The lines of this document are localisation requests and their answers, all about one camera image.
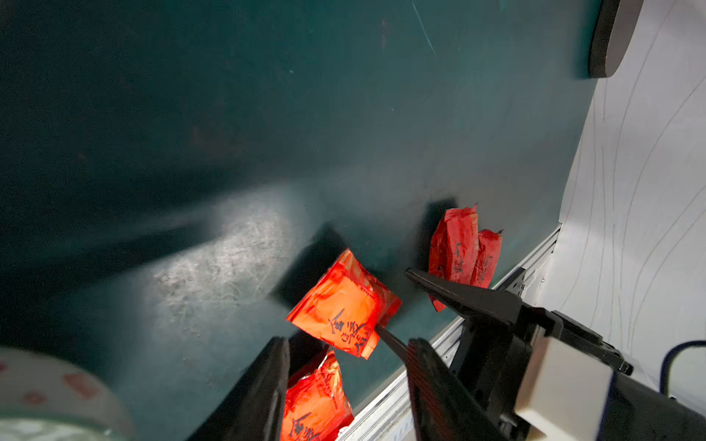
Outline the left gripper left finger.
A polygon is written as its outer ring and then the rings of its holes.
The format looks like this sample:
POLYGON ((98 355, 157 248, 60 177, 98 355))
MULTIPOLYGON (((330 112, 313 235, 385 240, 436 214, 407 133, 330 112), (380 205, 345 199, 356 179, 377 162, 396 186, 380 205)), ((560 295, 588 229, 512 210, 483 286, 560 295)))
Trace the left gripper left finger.
POLYGON ((274 337, 191 440, 279 440, 289 380, 290 345, 274 337))

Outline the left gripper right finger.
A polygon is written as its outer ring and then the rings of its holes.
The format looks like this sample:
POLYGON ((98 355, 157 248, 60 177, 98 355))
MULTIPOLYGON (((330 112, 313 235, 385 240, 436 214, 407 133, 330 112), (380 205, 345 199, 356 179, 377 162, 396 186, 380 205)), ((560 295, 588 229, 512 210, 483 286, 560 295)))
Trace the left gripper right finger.
POLYGON ((409 341, 406 370, 418 440, 505 438, 430 343, 409 341))

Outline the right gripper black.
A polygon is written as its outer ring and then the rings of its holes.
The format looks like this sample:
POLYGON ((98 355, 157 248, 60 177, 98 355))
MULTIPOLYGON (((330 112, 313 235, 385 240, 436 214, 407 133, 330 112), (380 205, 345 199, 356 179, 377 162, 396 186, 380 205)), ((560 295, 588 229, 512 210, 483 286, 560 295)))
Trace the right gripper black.
MULTIPOLYGON (((514 406, 538 337, 554 336, 620 373, 632 374, 632 365, 618 349, 558 311, 529 307, 515 294, 451 282, 418 269, 408 268, 404 274, 434 300, 463 316, 460 345, 450 371, 509 440, 526 440, 531 429, 516 415, 514 406)), ((407 344, 382 325, 376 325, 375 331, 406 364, 407 344)))

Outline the red tea bag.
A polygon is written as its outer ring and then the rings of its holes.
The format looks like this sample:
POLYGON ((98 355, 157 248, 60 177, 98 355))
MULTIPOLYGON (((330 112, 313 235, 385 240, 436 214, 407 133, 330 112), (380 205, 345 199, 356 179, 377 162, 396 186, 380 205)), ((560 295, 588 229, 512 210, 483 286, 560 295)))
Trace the red tea bag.
POLYGON ((448 209, 431 238, 428 273, 471 286, 479 253, 478 235, 476 205, 448 209))
POLYGON ((493 232, 483 230, 478 236, 478 256, 476 258, 471 285, 479 288, 489 288, 495 275, 500 258, 503 231, 493 232))
POLYGON ((327 345, 369 359, 402 301, 347 249, 287 316, 287 321, 327 345))
POLYGON ((333 350, 323 351, 290 378, 282 440, 336 440, 353 420, 333 350))

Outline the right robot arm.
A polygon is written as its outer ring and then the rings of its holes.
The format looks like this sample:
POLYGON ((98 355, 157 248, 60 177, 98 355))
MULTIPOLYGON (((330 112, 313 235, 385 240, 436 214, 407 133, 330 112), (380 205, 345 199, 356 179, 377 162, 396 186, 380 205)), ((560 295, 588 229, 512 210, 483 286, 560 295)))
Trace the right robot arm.
POLYGON ((406 366, 419 439, 704 439, 704 416, 668 394, 676 350, 651 389, 619 350, 560 312, 413 268, 406 276, 463 326, 450 364, 426 340, 377 330, 406 366))

